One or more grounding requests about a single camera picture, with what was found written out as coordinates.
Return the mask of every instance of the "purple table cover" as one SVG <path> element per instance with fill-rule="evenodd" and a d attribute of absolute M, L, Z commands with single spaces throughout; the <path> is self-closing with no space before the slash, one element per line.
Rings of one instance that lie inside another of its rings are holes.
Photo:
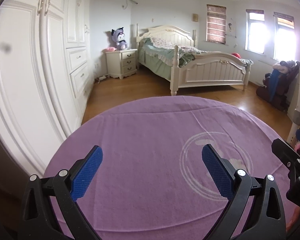
<path fill-rule="evenodd" d="M 99 145 L 103 162 L 77 203 L 103 240 L 202 240 L 227 203 L 202 162 L 207 143 L 236 169 L 260 178 L 272 174 L 290 220 L 295 205 L 285 197 L 288 169 L 271 152 L 276 138 L 268 125 L 234 106 L 199 97 L 146 98 L 85 123 L 61 145 L 45 176 L 69 169 Z"/>

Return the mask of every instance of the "bedpost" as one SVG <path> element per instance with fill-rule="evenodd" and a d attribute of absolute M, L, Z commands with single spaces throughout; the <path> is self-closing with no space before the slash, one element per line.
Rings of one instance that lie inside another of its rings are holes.
<path fill-rule="evenodd" d="M 137 36 L 136 36 L 136 43 L 137 43 L 137 69 L 140 67 L 139 63 L 139 46 L 140 46 L 140 35 L 139 35 L 139 24 L 137 23 Z"/>
<path fill-rule="evenodd" d="M 140 35 L 139 35 L 139 24 L 138 24 L 138 23 L 137 23 L 137 36 L 136 36 L 136 42 L 137 42 L 137 49 L 139 49 Z"/>
<path fill-rule="evenodd" d="M 249 76 L 250 76 L 250 66 L 251 64 L 248 64 L 246 66 L 246 74 L 244 75 L 244 80 L 243 80 L 243 91 L 245 91 L 248 86 Z"/>
<path fill-rule="evenodd" d="M 197 47 L 197 30 L 194 30 L 193 46 Z"/>
<path fill-rule="evenodd" d="M 174 46 L 174 56 L 171 67 L 171 78 L 170 78 L 170 90 L 171 95 L 175 96 L 179 87 L 179 47 L 178 45 Z"/>

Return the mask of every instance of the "footboard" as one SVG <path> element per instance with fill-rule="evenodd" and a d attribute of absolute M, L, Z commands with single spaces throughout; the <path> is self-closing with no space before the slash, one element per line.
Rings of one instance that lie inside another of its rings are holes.
<path fill-rule="evenodd" d="M 179 88 L 185 87 L 241 84 L 245 90 L 248 85 L 250 64 L 243 63 L 231 54 L 222 52 L 199 54 L 183 68 L 175 67 L 178 65 L 179 62 L 175 58 L 171 68 L 171 95 L 176 95 Z"/>

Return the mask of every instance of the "white bed frame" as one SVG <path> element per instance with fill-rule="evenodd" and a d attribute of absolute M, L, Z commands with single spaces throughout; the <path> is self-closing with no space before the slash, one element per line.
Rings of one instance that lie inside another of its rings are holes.
<path fill-rule="evenodd" d="M 148 32 L 139 35 L 137 24 L 137 49 L 142 46 L 144 38 L 162 38 L 183 46 L 196 47 L 196 38 L 193 40 L 186 32 L 178 27 L 164 25 L 149 28 Z M 179 68 L 179 47 L 174 47 L 173 66 L 171 67 L 170 90 L 175 96 L 179 88 L 203 87 L 219 85 L 243 85 L 246 89 L 250 75 L 250 65 L 245 67 L 237 57 L 223 52 L 208 52 L 196 55 L 196 59 Z"/>

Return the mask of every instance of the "wardrobe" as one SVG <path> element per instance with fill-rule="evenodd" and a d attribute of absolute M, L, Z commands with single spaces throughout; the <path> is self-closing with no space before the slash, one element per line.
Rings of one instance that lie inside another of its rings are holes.
<path fill-rule="evenodd" d="M 4 0 L 0 6 L 0 140 L 42 176 L 80 127 L 94 78 L 90 0 Z"/>

